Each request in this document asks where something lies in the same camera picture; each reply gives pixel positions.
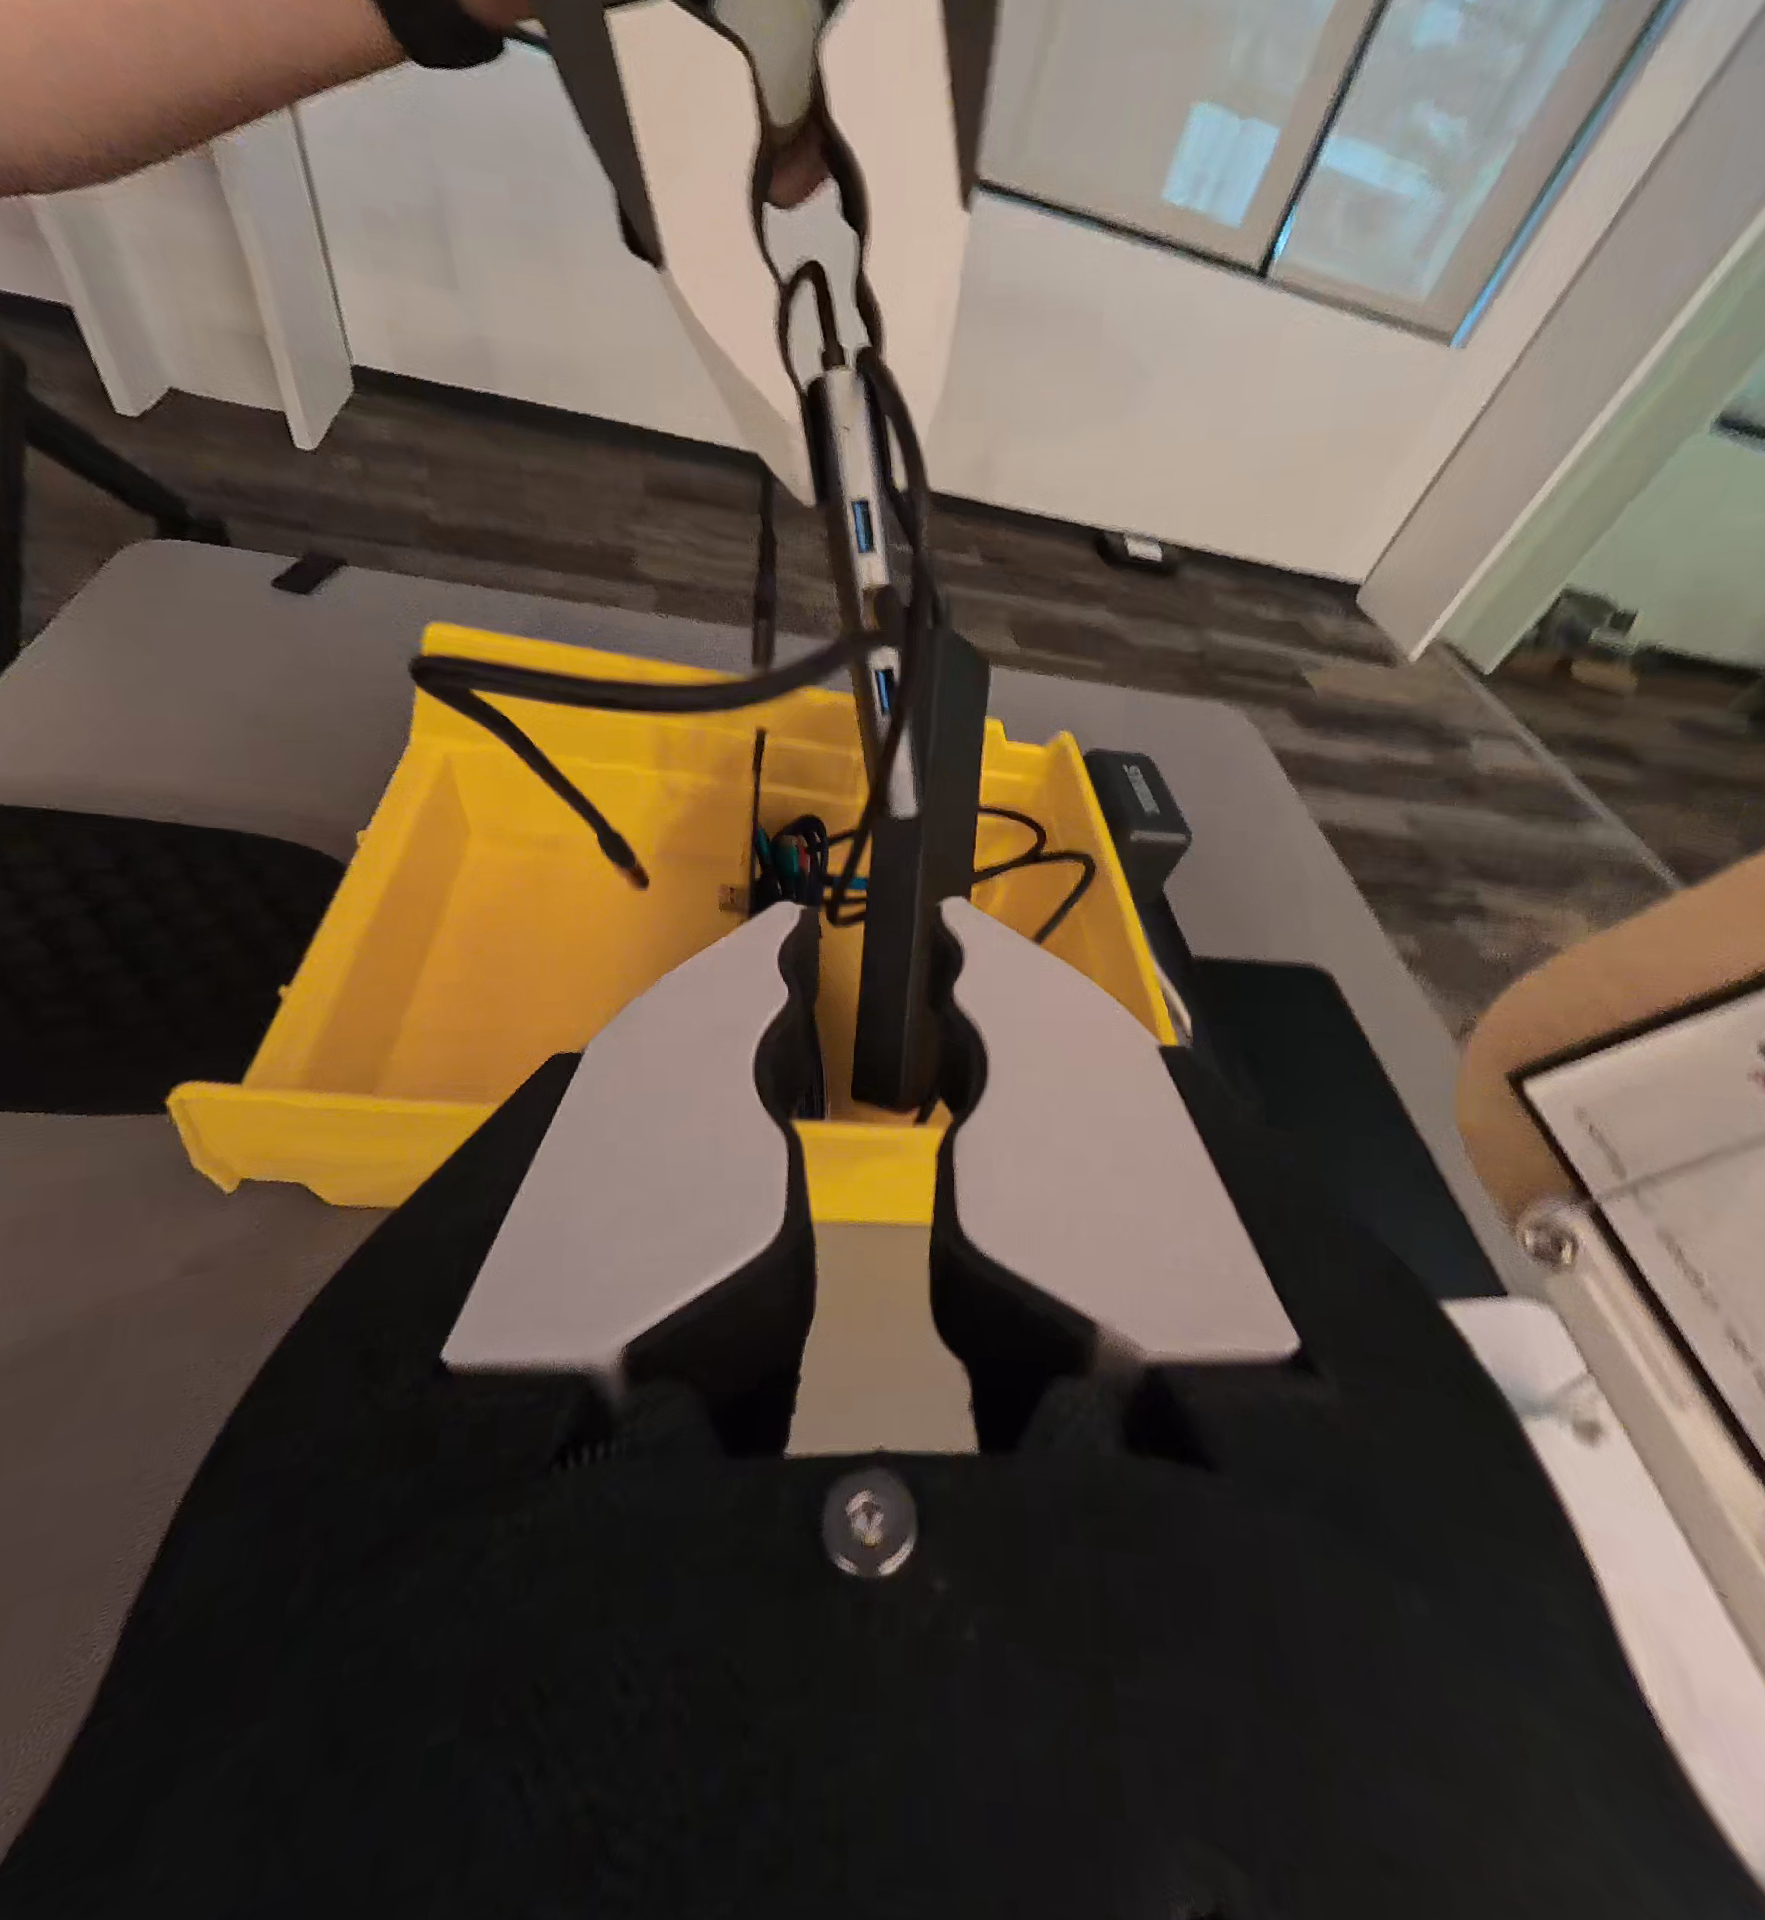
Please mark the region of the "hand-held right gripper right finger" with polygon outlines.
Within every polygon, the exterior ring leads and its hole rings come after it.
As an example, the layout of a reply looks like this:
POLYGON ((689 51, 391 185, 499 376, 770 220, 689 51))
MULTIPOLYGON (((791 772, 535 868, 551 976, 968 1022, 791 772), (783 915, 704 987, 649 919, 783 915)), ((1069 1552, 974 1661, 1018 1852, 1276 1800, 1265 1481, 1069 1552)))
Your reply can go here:
POLYGON ((1152 1031, 981 907, 946 903, 948 1189, 963 1258, 1105 1362, 1276 1364, 1301 1336, 1152 1031))

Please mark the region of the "person's left forearm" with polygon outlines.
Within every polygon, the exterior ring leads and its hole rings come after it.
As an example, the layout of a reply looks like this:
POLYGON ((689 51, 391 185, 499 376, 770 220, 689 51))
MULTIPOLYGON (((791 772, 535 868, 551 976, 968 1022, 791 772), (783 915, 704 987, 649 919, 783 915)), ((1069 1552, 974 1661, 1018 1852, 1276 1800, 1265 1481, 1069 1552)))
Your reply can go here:
POLYGON ((121 179, 402 57, 366 2, 0 2, 0 198, 121 179))

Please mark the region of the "large glass window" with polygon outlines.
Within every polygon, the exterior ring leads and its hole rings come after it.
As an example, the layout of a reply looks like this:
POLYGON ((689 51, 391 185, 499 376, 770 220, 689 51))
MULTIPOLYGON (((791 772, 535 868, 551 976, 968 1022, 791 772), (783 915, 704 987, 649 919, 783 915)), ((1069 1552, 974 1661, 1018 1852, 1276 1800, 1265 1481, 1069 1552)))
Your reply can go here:
POLYGON ((986 183, 1457 344, 1675 4, 1000 4, 986 183))

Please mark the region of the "yellow plastic bin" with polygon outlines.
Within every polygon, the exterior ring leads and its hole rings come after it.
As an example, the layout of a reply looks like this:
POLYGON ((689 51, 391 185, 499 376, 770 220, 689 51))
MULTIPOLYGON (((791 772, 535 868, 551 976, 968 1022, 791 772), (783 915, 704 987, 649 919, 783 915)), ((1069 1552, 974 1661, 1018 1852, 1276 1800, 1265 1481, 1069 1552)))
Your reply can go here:
MULTIPOLYGON (((246 1069, 167 1097, 192 1168, 224 1192, 302 1189, 398 1208, 530 1075, 588 1044, 656 978, 750 913, 750 855, 797 821, 829 879, 867 799, 846 669, 758 709, 658 717, 490 704, 640 860, 640 889, 499 736, 415 693, 410 731, 342 888, 246 1069)), ((1171 1044, 1175 1024, 1071 732, 984 723, 974 896, 1171 1044)), ((927 1226, 946 1112, 852 1093, 862 928, 822 933, 826 1118, 793 1124, 818 1224, 927 1226)))

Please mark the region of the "black power station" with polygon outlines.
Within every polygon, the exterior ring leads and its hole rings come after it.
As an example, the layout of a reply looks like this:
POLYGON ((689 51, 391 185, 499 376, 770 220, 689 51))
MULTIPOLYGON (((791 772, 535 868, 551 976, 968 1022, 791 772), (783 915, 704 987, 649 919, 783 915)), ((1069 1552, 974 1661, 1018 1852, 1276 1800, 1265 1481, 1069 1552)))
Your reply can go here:
POLYGON ((1135 899, 1164 898, 1194 830, 1154 760, 1136 748, 1087 748, 1084 769, 1135 899))

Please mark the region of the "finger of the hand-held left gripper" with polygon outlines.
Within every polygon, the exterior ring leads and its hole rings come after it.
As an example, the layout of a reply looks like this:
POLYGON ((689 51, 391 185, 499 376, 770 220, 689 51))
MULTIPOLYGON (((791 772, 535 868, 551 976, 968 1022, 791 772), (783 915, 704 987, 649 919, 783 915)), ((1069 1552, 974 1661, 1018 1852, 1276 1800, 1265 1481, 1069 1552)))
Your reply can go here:
POLYGON ((629 115, 677 318, 742 445, 811 497, 763 233, 778 156, 815 103, 822 4, 629 9, 629 115))
POLYGON ((968 208, 940 2, 839 4, 822 33, 823 104, 860 179, 860 279, 879 354, 932 445, 962 300, 968 208))

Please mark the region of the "instruction poster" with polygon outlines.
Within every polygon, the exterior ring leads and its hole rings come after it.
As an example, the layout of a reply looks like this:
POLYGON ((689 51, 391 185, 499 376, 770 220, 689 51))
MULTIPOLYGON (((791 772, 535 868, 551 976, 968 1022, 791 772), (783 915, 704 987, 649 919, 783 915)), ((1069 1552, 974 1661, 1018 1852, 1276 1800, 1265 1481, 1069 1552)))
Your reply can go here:
POLYGON ((1511 1085, 1765 1503, 1765 973, 1564 1044, 1511 1085))

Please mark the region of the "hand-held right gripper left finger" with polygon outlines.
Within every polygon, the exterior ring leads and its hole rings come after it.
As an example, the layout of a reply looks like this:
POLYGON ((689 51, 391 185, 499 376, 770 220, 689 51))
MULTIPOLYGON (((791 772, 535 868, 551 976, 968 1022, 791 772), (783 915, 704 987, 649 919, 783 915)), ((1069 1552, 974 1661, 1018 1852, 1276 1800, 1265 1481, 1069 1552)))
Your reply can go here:
POLYGON ((791 1085, 819 934, 811 909, 767 909, 583 1047, 444 1340, 452 1373, 639 1379, 652 1336, 807 1226, 791 1085))

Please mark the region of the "white stand base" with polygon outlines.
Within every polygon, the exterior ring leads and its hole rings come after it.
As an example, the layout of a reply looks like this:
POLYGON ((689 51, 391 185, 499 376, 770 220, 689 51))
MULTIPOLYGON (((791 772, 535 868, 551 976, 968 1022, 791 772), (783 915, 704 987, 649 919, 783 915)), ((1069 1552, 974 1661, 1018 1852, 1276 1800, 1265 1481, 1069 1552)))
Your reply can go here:
POLYGON ((1765 1890, 1765 1676, 1555 1313, 1446 1303, 1518 1418, 1663 1739, 1765 1890))

